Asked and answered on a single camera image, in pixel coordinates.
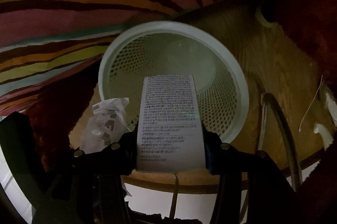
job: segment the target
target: wooden surface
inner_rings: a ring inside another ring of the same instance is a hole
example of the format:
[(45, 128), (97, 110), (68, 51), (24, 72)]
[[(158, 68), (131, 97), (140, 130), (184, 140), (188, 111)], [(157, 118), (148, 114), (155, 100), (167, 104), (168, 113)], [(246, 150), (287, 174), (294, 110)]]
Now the wooden surface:
[[(287, 38), (280, 26), (266, 28), (255, 19), (258, 2), (259, 0), (222, 1), (188, 13), (177, 21), (191, 24), (217, 38), (242, 67), (249, 89), (249, 111), (242, 131), (231, 144), (239, 151), (255, 152), (261, 123), (261, 94), (269, 92), (276, 97), (287, 118), (299, 161), (302, 161), (323, 147), (319, 134), (313, 133), (314, 123), (322, 123), (330, 131), (334, 129), (323, 103), (316, 98), (299, 132), (300, 121), (315, 95), (321, 75), (318, 74), (317, 64)], [(92, 104), (99, 101), (96, 88)], [(73, 147), (79, 146), (80, 136), (91, 115), (92, 109), (89, 107), (70, 133)], [(263, 149), (280, 169), (288, 166), (282, 137), (271, 111), (267, 119)], [(200, 193), (202, 185), (205, 192), (214, 193), (215, 185), (219, 182), (218, 176), (211, 176), (206, 170), (179, 173), (178, 177), (180, 185), (186, 186), (186, 191), (190, 193)], [(163, 173), (134, 171), (124, 180), (149, 188), (153, 183), (157, 190), (158, 184), (163, 185), (162, 190), (167, 190), (168, 185), (174, 185), (174, 176)]]

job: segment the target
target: perforated basket wall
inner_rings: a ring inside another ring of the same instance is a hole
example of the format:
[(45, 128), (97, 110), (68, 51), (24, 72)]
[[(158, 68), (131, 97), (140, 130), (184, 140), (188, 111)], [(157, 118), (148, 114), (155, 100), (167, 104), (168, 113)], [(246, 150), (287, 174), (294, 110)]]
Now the perforated basket wall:
[[(108, 97), (129, 97), (126, 109), (128, 128), (134, 129), (139, 118), (143, 81), (146, 76), (162, 75), (156, 52), (177, 34), (160, 33), (142, 36), (125, 44), (109, 60)], [(223, 135), (237, 113), (237, 92), (225, 64), (212, 52), (216, 65), (213, 82), (202, 93), (197, 93), (200, 116), (208, 131)]]

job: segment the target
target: thin white wire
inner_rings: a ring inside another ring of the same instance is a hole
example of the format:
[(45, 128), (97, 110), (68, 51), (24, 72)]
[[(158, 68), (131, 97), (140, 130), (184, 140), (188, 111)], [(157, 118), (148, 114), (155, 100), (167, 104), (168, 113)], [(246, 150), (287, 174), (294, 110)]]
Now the thin white wire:
[(298, 128), (298, 131), (299, 131), (299, 132), (301, 131), (302, 122), (304, 121), (305, 116), (307, 115), (307, 113), (308, 113), (308, 111), (309, 111), (309, 109), (310, 109), (312, 103), (314, 102), (314, 100), (315, 100), (315, 98), (316, 98), (316, 96), (317, 96), (317, 94), (318, 94), (318, 91), (320, 90), (320, 87), (321, 87), (321, 85), (322, 85), (322, 81), (323, 81), (323, 75), (321, 76), (321, 82), (320, 82), (320, 85), (318, 86), (318, 89), (317, 89), (317, 91), (316, 91), (316, 93), (315, 93), (315, 96), (313, 97), (313, 99), (312, 99), (312, 101), (311, 101), (311, 103), (310, 103), (308, 109), (307, 109), (306, 112), (304, 113), (304, 116), (303, 116), (303, 118), (302, 118), (302, 120), (301, 120), (300, 126), (299, 126), (299, 128)]

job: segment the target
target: white plastic bag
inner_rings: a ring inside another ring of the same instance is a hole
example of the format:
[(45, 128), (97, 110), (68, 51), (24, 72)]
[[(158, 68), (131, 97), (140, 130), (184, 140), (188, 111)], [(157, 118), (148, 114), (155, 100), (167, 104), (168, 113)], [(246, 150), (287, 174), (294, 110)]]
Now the white plastic bag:
[(92, 116), (83, 132), (80, 149), (85, 153), (102, 151), (111, 143), (118, 142), (127, 132), (124, 120), (129, 98), (115, 98), (92, 106)]

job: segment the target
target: basket rim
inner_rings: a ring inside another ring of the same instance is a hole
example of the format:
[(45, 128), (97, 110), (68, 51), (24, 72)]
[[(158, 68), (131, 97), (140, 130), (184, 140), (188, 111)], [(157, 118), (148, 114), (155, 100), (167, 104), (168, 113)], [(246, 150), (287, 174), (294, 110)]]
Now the basket rim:
[(237, 108), (230, 126), (220, 138), (223, 142), (231, 143), (240, 133), (248, 114), (249, 93), (245, 76), (235, 57), (220, 41), (201, 29), (185, 23), (172, 21), (142, 23), (126, 30), (115, 38), (104, 53), (99, 67), (98, 90), (101, 100), (108, 99), (104, 96), (105, 92), (103, 85), (106, 83), (106, 80), (104, 79), (108, 78), (108, 72), (110, 70), (108, 65), (111, 64), (111, 61), (109, 61), (111, 60), (111, 56), (117, 56), (120, 50), (131, 41), (141, 36), (155, 33), (178, 34), (196, 40), (212, 50), (212, 52), (220, 58), (226, 66), (233, 78), (235, 89), (237, 91)]

